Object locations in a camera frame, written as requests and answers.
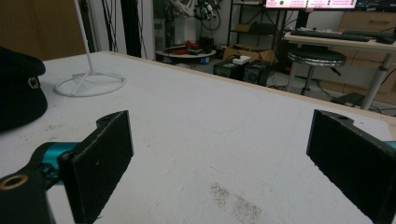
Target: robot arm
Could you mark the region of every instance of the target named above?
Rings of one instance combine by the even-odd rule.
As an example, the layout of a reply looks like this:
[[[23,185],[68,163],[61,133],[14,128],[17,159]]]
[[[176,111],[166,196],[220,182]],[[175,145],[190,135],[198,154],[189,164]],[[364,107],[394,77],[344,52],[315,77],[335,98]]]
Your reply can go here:
[[[194,16],[195,0],[171,0],[171,4],[179,12],[184,13],[190,17]]]
[[[216,18],[213,11],[219,8],[217,0],[198,0],[198,5],[195,5],[195,0],[170,0],[170,2],[178,12],[200,21]]]
[[[104,116],[80,143],[44,143],[0,178],[0,222],[54,224],[46,191],[62,181],[76,223],[92,224],[134,155],[128,111]]]

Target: red object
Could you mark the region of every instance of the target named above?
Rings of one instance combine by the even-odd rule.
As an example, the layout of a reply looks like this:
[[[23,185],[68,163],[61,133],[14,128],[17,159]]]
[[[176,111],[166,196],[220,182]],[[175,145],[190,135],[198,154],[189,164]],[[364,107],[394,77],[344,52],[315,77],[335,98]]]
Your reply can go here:
[[[187,54],[188,52],[187,49],[171,49],[169,50],[169,53],[182,55],[182,54]]]
[[[190,40],[186,41],[185,45],[186,45],[187,49],[200,49],[198,43],[192,42]]]

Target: wall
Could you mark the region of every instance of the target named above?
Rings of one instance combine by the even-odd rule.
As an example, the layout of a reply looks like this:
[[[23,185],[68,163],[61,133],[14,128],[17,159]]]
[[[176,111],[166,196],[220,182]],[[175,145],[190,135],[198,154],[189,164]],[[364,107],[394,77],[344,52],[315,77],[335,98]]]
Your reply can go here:
[[[139,20],[142,25],[142,34],[144,44],[142,45],[142,58],[154,60],[154,36],[153,36],[153,16],[152,16],[152,1],[138,1]],[[113,24],[116,26],[116,40],[120,53],[126,54],[125,34],[123,28],[122,12],[120,0],[114,1],[116,6],[113,8]],[[96,36],[97,50],[109,50],[107,40],[107,30],[105,24],[105,16],[102,7],[102,1],[90,1],[90,9],[92,10],[92,24],[93,31]]]
[[[2,1],[0,46],[50,60],[85,53],[74,2]]]
[[[221,17],[221,26],[217,31],[212,32],[212,34],[216,44],[226,45],[227,43],[226,34],[228,33],[231,1],[223,0],[219,2],[219,5],[221,6],[221,10],[219,11]],[[236,6],[234,6],[233,21],[238,21],[237,12],[238,10],[236,10]],[[269,11],[269,14],[271,15],[274,21],[276,18],[276,13],[274,11]],[[295,12],[289,11],[286,18],[288,18],[290,14],[291,14],[290,21],[297,18],[297,11]],[[314,11],[309,16],[307,28],[317,27],[319,30],[331,29],[333,31],[336,31],[338,30],[338,26],[342,16],[343,16],[342,11]],[[201,24],[199,21],[197,21],[197,34],[199,34],[200,27]],[[205,29],[203,30],[203,35],[211,36],[210,32]]]

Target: desk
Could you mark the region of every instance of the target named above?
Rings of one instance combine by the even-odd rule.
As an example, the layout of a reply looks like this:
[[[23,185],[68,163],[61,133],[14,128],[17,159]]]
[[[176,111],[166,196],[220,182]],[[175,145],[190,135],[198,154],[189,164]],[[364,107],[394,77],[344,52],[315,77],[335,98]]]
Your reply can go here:
[[[346,41],[346,40],[336,40],[336,39],[326,39],[326,38],[315,38],[315,37],[307,37],[307,36],[297,36],[291,35],[290,33],[285,34],[285,39],[289,40],[290,43],[296,44],[306,44],[306,45],[317,45],[317,46],[325,46],[325,47],[341,47],[348,49],[359,49],[359,50],[367,50],[367,51],[376,51],[376,52],[384,52],[386,56],[382,61],[380,68],[378,68],[375,72],[375,75],[372,79],[370,90],[367,92],[364,100],[361,104],[361,109],[368,110],[371,103],[373,102],[376,93],[381,85],[381,82],[386,77],[388,72],[388,68],[392,62],[394,54],[396,54],[396,43],[393,45],[379,44],[375,43],[373,40],[369,42],[359,42],[359,41]],[[292,81],[294,79],[295,72],[290,72],[289,84],[287,90],[290,91]]]
[[[305,155],[314,109],[343,114],[382,141],[396,119],[116,53],[92,65],[127,77],[118,91],[70,98],[54,85],[86,56],[45,62],[46,114],[0,133],[0,176],[45,142],[78,142],[104,115],[129,110],[134,156],[95,223],[371,223]],[[57,223],[73,223],[64,187],[48,191]]]

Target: cable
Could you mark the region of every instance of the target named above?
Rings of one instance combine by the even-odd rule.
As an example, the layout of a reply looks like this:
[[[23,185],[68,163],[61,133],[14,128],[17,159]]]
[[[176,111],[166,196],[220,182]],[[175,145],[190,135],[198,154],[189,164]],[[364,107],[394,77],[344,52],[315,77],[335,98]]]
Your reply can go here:
[[[291,16],[294,14],[294,10],[290,13],[289,17],[286,19],[285,23],[288,23],[291,19]]]
[[[378,107],[376,107],[375,105],[370,105],[369,110],[370,111],[374,111],[374,112],[377,111],[379,114],[382,114],[382,111]]]
[[[289,21],[288,23],[286,23],[286,24],[284,25],[284,27],[287,27],[289,24],[291,24],[291,23],[294,22],[294,21],[297,21],[297,19],[294,19],[294,20],[292,20],[292,21]]]
[[[389,74],[387,75],[387,77],[381,82],[381,85],[384,84],[384,83],[387,81],[387,79],[390,77],[390,75],[391,75],[394,71],[396,71],[396,68],[393,69],[391,72],[389,72]]]
[[[267,11],[264,11],[265,16],[267,16],[268,20],[270,20],[270,22],[275,25],[275,23],[273,22],[273,20],[271,19],[270,15],[268,15]]]
[[[363,96],[361,96],[361,98],[359,98],[357,101],[355,101],[355,102],[353,102],[353,106],[355,106],[355,105],[361,105],[361,103],[363,102],[363,100],[364,100],[364,95]]]
[[[235,50],[236,50],[236,52],[238,53],[237,56],[242,56],[242,53],[239,51],[239,49],[235,49]]]
[[[136,10],[138,8],[138,0],[134,0],[134,4],[136,6]],[[140,3],[140,10],[141,10],[141,15],[142,15],[142,20],[143,20],[143,1]],[[139,12],[137,11],[137,22],[139,23],[139,31],[140,31],[140,46],[143,46],[143,51],[145,52],[145,57],[146,59],[148,58],[148,53],[146,51],[146,44],[145,44],[145,39],[143,38],[143,22],[140,20],[139,17]]]
[[[396,29],[396,26],[390,27],[390,28],[385,29],[385,30],[381,30],[381,31],[379,31],[379,32],[384,32],[384,31],[393,30],[393,29]]]
[[[220,16],[220,14],[219,14],[219,10],[218,9],[216,9],[216,12],[218,13],[218,17],[219,17],[219,23],[218,23],[218,25],[216,26],[216,28],[211,28],[211,22],[212,22],[212,20],[210,20],[209,22],[209,27],[207,27],[205,24],[204,24],[204,22],[203,21],[201,21],[201,24],[206,28],[206,30],[208,30],[208,31],[216,31],[216,30],[218,30],[219,28],[220,28],[220,26],[221,26],[221,16]]]
[[[112,17],[113,17],[113,0],[110,2],[111,8],[108,8],[108,2],[107,0],[102,0],[102,7],[105,15],[105,24],[106,24],[106,30],[107,30],[107,39],[108,39],[108,47],[110,50],[114,50],[116,52],[119,51],[118,46],[117,46],[117,40],[116,40],[116,33],[117,30],[113,26],[112,22]],[[115,13],[115,26],[117,27],[117,1],[114,4],[114,13]]]
[[[396,108],[384,108],[384,109],[381,109],[381,110],[396,110]]]
[[[276,86],[276,85],[273,85],[273,86],[267,86],[267,88],[271,88],[271,89],[274,89],[274,90],[279,90],[279,91],[283,91],[283,90],[285,90],[285,88],[286,88],[287,86]]]
[[[165,18],[166,18],[166,21],[173,21],[175,19],[175,17],[174,17],[174,15],[172,13],[172,6],[169,6],[168,4],[165,4],[165,6],[164,6]]]
[[[324,93],[326,93],[326,95],[328,95],[331,99],[335,99],[335,97],[331,96],[328,92],[326,92],[325,90],[323,90],[323,88],[320,86],[319,80],[317,80],[317,83],[318,83],[318,87],[320,88],[321,91],[323,91]]]
[[[240,55],[232,54],[232,55],[228,56],[224,61],[229,60],[231,57],[240,58]]]

